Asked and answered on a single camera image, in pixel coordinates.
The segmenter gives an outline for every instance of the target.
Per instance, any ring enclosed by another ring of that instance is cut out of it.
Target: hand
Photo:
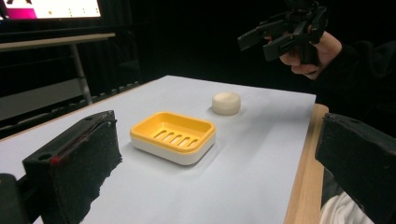
[[[319,43],[314,44],[318,50],[318,65],[301,64],[298,52],[292,51],[279,57],[280,61],[291,66],[291,72],[304,75],[312,80],[318,78],[319,74],[329,63],[341,52],[341,42],[331,34],[324,32]]]

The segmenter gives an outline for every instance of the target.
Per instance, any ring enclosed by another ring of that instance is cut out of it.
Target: black backdrop
[[[390,1],[322,0],[327,30],[346,43],[394,39]],[[269,16],[288,10],[284,1],[131,0],[143,78],[164,75],[289,91],[310,92],[309,81],[279,60],[266,62],[261,46],[241,52],[236,38]]]

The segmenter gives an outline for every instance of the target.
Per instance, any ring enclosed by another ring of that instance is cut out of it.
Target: yellow soap dish
[[[215,125],[171,112],[159,112],[130,131],[133,145],[182,165],[200,160],[215,143]]]

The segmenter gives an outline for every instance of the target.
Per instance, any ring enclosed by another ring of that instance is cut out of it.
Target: soap bar
[[[349,117],[325,115],[316,159],[374,223],[396,223],[396,140]]]
[[[234,92],[220,92],[212,99],[212,110],[218,115],[231,116],[239,112],[241,97]]]
[[[44,223],[79,223],[121,162],[113,111],[91,115],[22,161]]]

